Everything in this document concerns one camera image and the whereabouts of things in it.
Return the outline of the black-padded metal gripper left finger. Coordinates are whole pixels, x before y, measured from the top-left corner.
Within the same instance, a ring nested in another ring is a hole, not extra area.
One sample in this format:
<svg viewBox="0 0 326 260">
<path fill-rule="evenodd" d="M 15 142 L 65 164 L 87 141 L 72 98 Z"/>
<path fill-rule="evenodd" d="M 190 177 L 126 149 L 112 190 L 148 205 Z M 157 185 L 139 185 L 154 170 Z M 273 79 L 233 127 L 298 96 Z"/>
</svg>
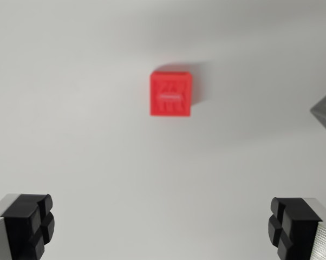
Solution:
<svg viewBox="0 0 326 260">
<path fill-rule="evenodd" d="M 0 259 L 41 259 L 55 228 L 49 194 L 5 195 L 0 200 Z"/>
</svg>

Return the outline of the black-padded metal gripper right finger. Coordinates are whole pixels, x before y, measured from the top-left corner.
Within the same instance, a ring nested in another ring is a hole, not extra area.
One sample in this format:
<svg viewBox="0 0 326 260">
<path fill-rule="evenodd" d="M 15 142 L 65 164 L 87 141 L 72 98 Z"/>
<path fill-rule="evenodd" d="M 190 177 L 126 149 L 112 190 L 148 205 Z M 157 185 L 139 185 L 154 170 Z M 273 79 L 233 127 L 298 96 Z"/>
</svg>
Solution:
<svg viewBox="0 0 326 260">
<path fill-rule="evenodd" d="M 270 242 L 282 260 L 326 259 L 326 208 L 316 198 L 271 201 Z"/>
</svg>

